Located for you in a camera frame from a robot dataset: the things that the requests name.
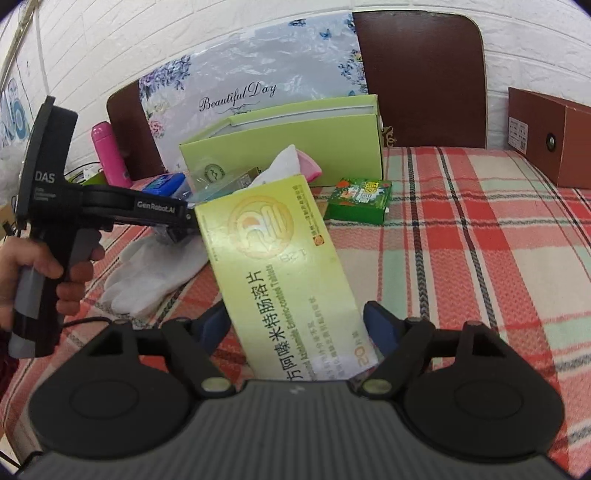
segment silver screw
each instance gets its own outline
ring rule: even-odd
[[[209,377],[201,382],[201,388],[207,393],[222,393],[231,387],[232,383],[223,377]]]
[[[370,378],[363,382],[362,387],[370,395],[384,395],[392,390],[392,384],[382,378]]]

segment hand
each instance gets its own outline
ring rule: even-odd
[[[102,260],[105,250],[96,248],[91,260]],[[0,328],[11,330],[14,297],[18,286],[19,268],[33,267],[48,278],[60,278],[63,267],[53,257],[49,248],[35,240],[9,237],[0,247]],[[84,298],[85,282],[92,280],[94,269],[90,261],[80,262],[70,269],[70,281],[60,283],[56,288],[59,300],[56,309],[63,315],[75,315],[80,310]]]

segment checkered tablecloth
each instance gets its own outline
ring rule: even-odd
[[[378,300],[441,328],[481,320],[497,331],[562,395],[566,422],[551,457],[580,476],[591,466],[591,192],[558,189],[507,151],[393,148],[384,167],[393,183],[385,225],[329,222],[359,307]],[[103,282],[121,249],[146,234],[118,226],[103,240],[106,258],[78,317],[108,315],[96,304]],[[208,265],[151,318],[131,321],[197,317],[219,299]],[[79,326],[53,357],[21,362],[0,404],[20,458],[37,448],[26,409],[32,390],[101,328]],[[233,332],[213,359],[237,384],[252,376]]]

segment barcode sticker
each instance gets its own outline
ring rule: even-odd
[[[527,124],[516,118],[509,117],[509,145],[515,147],[524,155],[527,152]]]

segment orange circular emblem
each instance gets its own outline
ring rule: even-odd
[[[272,258],[286,249],[294,234],[289,209],[271,197],[248,197],[230,214],[228,230],[238,251],[252,258]]]

